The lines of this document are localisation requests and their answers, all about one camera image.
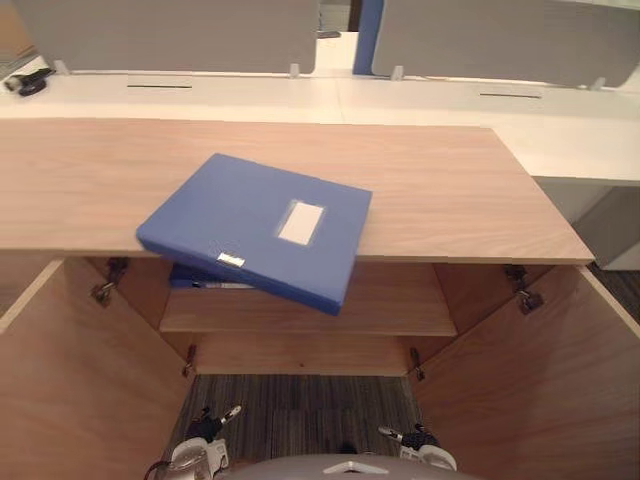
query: gray carpet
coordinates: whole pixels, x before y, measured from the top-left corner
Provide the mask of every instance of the gray carpet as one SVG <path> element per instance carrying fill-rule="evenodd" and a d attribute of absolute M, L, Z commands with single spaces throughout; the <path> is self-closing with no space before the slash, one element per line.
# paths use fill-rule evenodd
<path fill-rule="evenodd" d="M 589 270 L 640 323 L 640 272 L 608 272 L 600 270 L 595 263 L 589 265 Z"/>
<path fill-rule="evenodd" d="M 219 415 L 236 404 L 243 412 L 220 435 L 236 461 L 336 453 L 344 441 L 360 452 L 397 455 L 398 444 L 378 434 L 378 425 L 410 431 L 420 418 L 404 378 L 199 375 L 168 452 L 203 407 Z"/>

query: wooden cabinet top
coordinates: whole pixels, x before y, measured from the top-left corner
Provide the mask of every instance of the wooden cabinet top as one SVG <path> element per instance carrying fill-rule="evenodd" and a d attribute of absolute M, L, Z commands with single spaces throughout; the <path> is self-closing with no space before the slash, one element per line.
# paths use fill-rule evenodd
<path fill-rule="evenodd" d="M 137 226 L 216 152 L 372 190 L 361 257 L 592 259 L 490 129 L 135 119 L 0 121 L 0 250 L 145 255 Z"/>

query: wooden shelf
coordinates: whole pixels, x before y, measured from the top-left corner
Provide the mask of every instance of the wooden shelf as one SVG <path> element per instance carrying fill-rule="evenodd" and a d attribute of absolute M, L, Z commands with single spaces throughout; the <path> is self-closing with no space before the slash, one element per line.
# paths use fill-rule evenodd
<path fill-rule="evenodd" d="M 254 289 L 176 289 L 160 330 L 456 335 L 433 266 L 384 262 L 356 264 L 337 317 Z"/>
<path fill-rule="evenodd" d="M 395 337 L 230 332 L 203 335 L 195 366 L 199 374 L 401 376 L 408 370 Z"/>

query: wood grain surface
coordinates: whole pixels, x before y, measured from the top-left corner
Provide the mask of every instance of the wood grain surface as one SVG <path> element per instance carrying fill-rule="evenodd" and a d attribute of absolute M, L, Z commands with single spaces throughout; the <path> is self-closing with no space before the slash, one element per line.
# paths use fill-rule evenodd
<path fill-rule="evenodd" d="M 0 253 L 0 316 L 11 307 L 51 260 L 52 256 L 46 253 Z"/>
<path fill-rule="evenodd" d="M 640 327 L 586 268 L 556 267 L 460 337 L 412 388 L 458 468 L 482 478 L 640 474 Z"/>
<path fill-rule="evenodd" d="M 108 257 L 87 259 L 106 279 Z M 154 329 L 159 330 L 165 312 L 171 286 L 169 274 L 173 263 L 164 258 L 132 258 L 124 276 L 120 279 L 118 293 Z M 160 336 L 186 360 L 189 346 L 196 341 L 193 333 L 164 333 Z"/>
<path fill-rule="evenodd" d="M 489 129 L 12 119 L 0 132 L 4 250 L 144 255 L 136 227 L 220 152 L 372 190 L 362 257 L 592 259 Z"/>
<path fill-rule="evenodd" d="M 503 265 L 438 263 L 433 268 L 458 335 L 468 332 L 515 295 L 514 284 L 507 278 Z M 526 265 L 525 285 L 531 285 L 551 268 L 548 265 Z M 402 338 L 407 370 L 415 366 L 411 348 L 418 351 L 420 362 L 424 363 L 454 341 L 455 338 L 451 337 Z"/>
<path fill-rule="evenodd" d="M 395 337 L 337 334 L 207 333 L 198 343 L 199 374 L 378 375 L 406 372 Z"/>
<path fill-rule="evenodd" d="M 3 478 L 140 479 L 162 454 L 190 380 L 118 295 L 104 309 L 82 259 L 48 266 L 0 335 Z"/>
<path fill-rule="evenodd" d="M 255 289 L 174 289 L 164 332 L 345 333 L 453 336 L 428 263 L 358 262 L 337 317 Z"/>

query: black cable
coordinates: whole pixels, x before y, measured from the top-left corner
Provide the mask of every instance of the black cable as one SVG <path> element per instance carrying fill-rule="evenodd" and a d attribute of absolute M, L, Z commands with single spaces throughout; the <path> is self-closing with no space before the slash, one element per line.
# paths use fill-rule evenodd
<path fill-rule="evenodd" d="M 224 459 L 226 457 L 222 457 L 220 459 L 220 466 L 218 467 L 218 470 L 216 470 L 215 472 L 213 472 L 213 475 L 211 475 L 211 478 L 214 478 L 216 476 L 216 474 L 218 474 L 218 472 L 220 472 L 220 470 L 222 470 L 222 464 L 224 463 Z"/>
<path fill-rule="evenodd" d="M 151 475 L 151 472 L 153 472 L 155 469 L 160 467 L 166 467 L 170 463 L 171 462 L 167 462 L 166 460 L 160 460 L 159 462 L 154 463 L 149 467 L 149 469 L 147 470 L 147 473 L 144 474 L 144 480 L 149 480 L 149 475 Z"/>

